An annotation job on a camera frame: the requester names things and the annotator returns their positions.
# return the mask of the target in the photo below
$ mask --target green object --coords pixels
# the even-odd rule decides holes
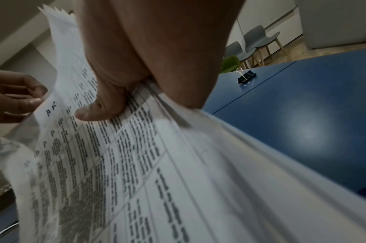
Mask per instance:
[[[237,56],[228,56],[223,59],[222,70],[220,73],[233,72],[240,66],[240,61]]]

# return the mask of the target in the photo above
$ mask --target blue tabletop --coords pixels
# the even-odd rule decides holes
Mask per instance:
[[[297,61],[214,115],[366,196],[366,49]]]
[[[203,110],[211,114],[217,112],[293,63],[295,62],[287,62],[262,68],[252,68],[250,70],[257,75],[248,84],[237,84],[238,78],[241,76],[238,72],[220,74],[216,86],[207,99]]]

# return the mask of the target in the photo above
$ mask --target chair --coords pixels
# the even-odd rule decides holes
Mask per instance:
[[[226,47],[225,57],[235,55],[239,58],[239,61],[244,62],[244,65],[246,66],[246,68],[248,68],[246,60],[249,59],[251,56],[252,59],[254,60],[255,59],[254,52],[255,48],[252,48],[247,53],[244,52],[239,42],[235,41],[234,43],[231,43]]]
[[[220,73],[233,72],[239,68],[240,61],[237,56],[229,56],[223,59],[222,70]]]
[[[267,37],[266,31],[264,30],[262,25],[258,25],[257,27],[253,28],[249,32],[244,35],[244,41],[246,42],[246,51],[250,51],[253,48],[258,49],[260,59],[262,60],[262,64],[264,66],[264,60],[262,56],[261,50],[263,47],[266,48],[268,55],[272,58],[270,50],[268,49],[268,45],[273,43],[274,41],[278,44],[278,46],[282,49],[285,55],[287,55],[286,51],[284,50],[282,44],[278,40],[280,32],[276,33],[271,37]]]

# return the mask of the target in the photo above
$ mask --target paper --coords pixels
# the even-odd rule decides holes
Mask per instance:
[[[75,119],[96,79],[74,19],[44,13],[55,91],[0,139],[21,242],[366,242],[366,201],[151,81],[120,116]]]

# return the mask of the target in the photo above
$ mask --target black binder clip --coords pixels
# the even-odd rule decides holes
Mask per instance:
[[[256,73],[252,72],[251,70],[247,71],[245,74],[243,74],[239,71],[237,71],[237,72],[242,75],[238,78],[238,84],[245,84],[248,81],[250,81],[251,79],[256,77]]]

